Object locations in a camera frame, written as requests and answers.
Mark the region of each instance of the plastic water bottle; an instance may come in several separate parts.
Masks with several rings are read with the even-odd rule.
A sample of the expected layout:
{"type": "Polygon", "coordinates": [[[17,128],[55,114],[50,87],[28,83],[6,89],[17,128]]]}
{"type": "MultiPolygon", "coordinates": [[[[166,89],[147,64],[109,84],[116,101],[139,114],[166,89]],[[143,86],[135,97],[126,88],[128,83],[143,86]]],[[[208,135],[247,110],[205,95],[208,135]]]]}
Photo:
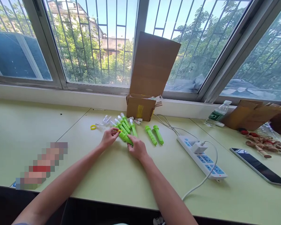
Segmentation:
{"type": "Polygon", "coordinates": [[[212,127],[215,125],[216,122],[220,121],[224,115],[228,112],[229,105],[231,104],[231,101],[224,101],[222,105],[220,105],[216,110],[214,110],[208,117],[207,120],[205,120],[205,124],[209,127],[212,127]]]}

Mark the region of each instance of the charging cable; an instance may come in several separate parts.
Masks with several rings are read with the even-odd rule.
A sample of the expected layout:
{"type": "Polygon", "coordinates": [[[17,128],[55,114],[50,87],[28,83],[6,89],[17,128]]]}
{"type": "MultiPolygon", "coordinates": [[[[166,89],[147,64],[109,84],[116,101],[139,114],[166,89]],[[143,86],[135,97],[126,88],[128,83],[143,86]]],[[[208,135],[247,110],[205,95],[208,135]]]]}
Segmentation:
{"type": "MultiPolygon", "coordinates": [[[[182,128],[172,127],[171,124],[170,124],[170,122],[168,121],[168,119],[167,119],[165,116],[160,115],[160,114],[158,115],[158,116],[163,116],[163,117],[166,119],[166,122],[167,122],[168,125],[166,125],[157,115],[155,115],[155,116],[159,119],[159,121],[160,121],[163,125],[165,125],[166,127],[172,129],[178,136],[181,136],[181,134],[180,134],[176,129],[180,129],[180,130],[185,131],[186,133],[189,133],[188,131],[186,131],[186,130],[184,130],[184,129],[182,129],[182,128]]],[[[191,133],[189,133],[189,134],[190,134],[191,136],[195,137],[197,140],[199,140],[199,139],[198,139],[196,136],[194,136],[193,134],[191,134],[191,133]]],[[[217,164],[217,162],[218,162],[218,150],[216,149],[215,145],[214,145],[213,143],[209,142],[209,141],[204,141],[204,142],[203,142],[203,145],[204,145],[206,142],[210,143],[210,144],[214,147],[214,149],[215,149],[215,152],[216,152],[215,164],[214,164],[214,166],[212,167],[212,169],[210,170],[209,174],[204,178],[204,180],[202,180],[202,182],[201,182],[199,185],[197,185],[197,186],[194,187],[193,189],[189,190],[189,191],[183,196],[182,201],[184,201],[184,199],[185,199],[190,193],[192,193],[194,190],[196,190],[196,189],[199,188],[202,184],[204,184],[204,182],[208,179],[208,177],[210,176],[210,174],[213,172],[214,168],[216,167],[216,164],[217,164]]]]}

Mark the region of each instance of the smartphone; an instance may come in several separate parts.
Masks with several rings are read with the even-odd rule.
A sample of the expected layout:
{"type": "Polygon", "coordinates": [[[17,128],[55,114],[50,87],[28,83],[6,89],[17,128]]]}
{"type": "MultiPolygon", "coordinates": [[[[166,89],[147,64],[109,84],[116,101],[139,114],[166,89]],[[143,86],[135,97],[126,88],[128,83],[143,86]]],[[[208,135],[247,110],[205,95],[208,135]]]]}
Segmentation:
{"type": "Polygon", "coordinates": [[[239,148],[230,148],[230,150],[237,155],[242,161],[244,161],[249,167],[251,167],[259,176],[270,184],[281,185],[281,177],[259,162],[246,150],[239,148]]]}

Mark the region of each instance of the power adapter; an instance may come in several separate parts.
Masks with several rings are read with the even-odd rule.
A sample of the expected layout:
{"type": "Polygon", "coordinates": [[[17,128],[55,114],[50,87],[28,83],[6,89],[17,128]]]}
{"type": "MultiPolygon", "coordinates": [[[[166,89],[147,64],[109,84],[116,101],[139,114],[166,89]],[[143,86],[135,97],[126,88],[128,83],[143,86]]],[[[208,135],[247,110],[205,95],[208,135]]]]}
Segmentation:
{"type": "Polygon", "coordinates": [[[190,148],[190,150],[195,154],[203,153],[206,149],[207,146],[203,142],[196,142],[190,148]]]}

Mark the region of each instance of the table surface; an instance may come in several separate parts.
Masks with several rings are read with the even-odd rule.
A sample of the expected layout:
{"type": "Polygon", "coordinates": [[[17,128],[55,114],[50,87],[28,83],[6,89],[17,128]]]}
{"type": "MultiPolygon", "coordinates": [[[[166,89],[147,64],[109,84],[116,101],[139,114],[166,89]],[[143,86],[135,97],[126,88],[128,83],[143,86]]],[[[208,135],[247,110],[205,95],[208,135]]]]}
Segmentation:
{"type": "MultiPolygon", "coordinates": [[[[49,142],[68,142],[68,154],[55,172],[36,189],[42,191],[52,180],[99,144],[102,131],[90,125],[106,114],[120,112],[31,102],[0,100],[0,186],[9,187],[24,167],[37,159],[49,142]]],[[[193,215],[253,224],[281,224],[281,187],[271,185],[245,165],[229,148],[243,148],[281,176],[281,156],[264,159],[245,145],[246,139],[227,127],[209,128],[203,120],[167,117],[174,127],[210,141],[218,149],[218,165],[228,178],[218,183],[207,180],[185,200],[193,215]]],[[[176,134],[155,116],[136,125],[139,138],[155,164],[180,196],[199,184],[203,172],[176,140],[176,134]],[[158,125],[165,141],[154,146],[145,125],[158,125]]],[[[211,146],[206,154],[215,160],[211,146]]],[[[95,163],[72,197],[157,210],[153,193],[140,163],[117,139],[95,163]]]]}

